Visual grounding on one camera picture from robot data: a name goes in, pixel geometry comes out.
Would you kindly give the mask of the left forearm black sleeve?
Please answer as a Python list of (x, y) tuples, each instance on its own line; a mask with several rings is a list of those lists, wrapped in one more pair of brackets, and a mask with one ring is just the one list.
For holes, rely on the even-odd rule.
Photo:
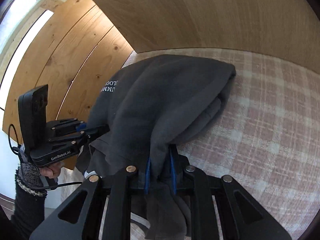
[(32, 232), (44, 221), (44, 202), (47, 191), (30, 189), (15, 174), (16, 198), (11, 224), (14, 239), (29, 239)]

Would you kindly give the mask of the left hand in knit cuff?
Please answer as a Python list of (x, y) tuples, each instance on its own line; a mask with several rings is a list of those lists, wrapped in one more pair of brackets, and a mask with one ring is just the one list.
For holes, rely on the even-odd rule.
[(55, 179), (60, 175), (61, 168), (61, 163), (55, 163), (43, 168), (38, 168), (36, 165), (30, 163), (21, 163), (17, 170), (17, 176), (28, 188), (39, 190), (44, 187), (40, 176)]

